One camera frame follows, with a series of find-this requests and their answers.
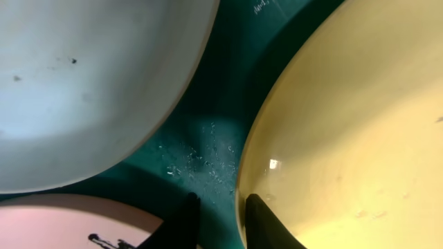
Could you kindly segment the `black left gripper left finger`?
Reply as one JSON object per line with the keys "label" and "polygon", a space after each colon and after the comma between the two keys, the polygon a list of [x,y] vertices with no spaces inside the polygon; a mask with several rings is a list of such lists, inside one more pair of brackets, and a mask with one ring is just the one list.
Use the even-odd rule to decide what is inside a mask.
{"label": "black left gripper left finger", "polygon": [[136,249],[196,249],[200,210],[201,199],[189,193],[180,208]]}

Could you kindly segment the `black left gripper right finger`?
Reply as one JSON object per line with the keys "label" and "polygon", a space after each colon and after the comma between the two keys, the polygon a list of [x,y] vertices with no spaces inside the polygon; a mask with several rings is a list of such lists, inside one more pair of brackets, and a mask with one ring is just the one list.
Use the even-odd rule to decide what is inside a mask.
{"label": "black left gripper right finger", "polygon": [[244,225],[248,249],[306,249],[257,194],[246,199]]}

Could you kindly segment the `yellow plate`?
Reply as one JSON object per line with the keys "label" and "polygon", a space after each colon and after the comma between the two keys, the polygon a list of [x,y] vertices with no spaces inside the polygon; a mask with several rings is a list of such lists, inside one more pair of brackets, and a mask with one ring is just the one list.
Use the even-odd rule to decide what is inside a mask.
{"label": "yellow plate", "polygon": [[442,247],[442,0],[344,1],[319,24],[245,142],[245,247],[250,194],[306,248]]}

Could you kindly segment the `light blue plate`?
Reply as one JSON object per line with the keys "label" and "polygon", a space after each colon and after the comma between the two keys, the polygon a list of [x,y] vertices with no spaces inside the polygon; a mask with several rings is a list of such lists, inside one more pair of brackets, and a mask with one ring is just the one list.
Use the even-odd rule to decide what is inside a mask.
{"label": "light blue plate", "polygon": [[167,119],[218,1],[1,0],[1,192],[95,176]]}

